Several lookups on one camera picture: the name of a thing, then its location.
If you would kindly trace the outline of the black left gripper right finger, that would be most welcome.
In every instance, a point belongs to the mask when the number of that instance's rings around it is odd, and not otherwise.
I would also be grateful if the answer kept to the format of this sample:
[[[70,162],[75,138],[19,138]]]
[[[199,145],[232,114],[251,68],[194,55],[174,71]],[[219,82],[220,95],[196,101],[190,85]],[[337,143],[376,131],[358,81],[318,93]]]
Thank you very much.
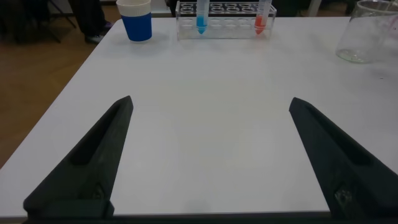
[[[397,218],[397,174],[310,103],[289,112],[333,218]]]

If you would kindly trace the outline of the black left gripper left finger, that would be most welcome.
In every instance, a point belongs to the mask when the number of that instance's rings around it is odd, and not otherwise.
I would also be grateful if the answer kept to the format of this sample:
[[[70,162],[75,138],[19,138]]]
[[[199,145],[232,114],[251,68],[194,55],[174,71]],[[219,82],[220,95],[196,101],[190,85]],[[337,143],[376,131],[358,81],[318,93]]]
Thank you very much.
[[[114,102],[24,200],[30,220],[102,219],[110,201],[129,123],[130,96]]]

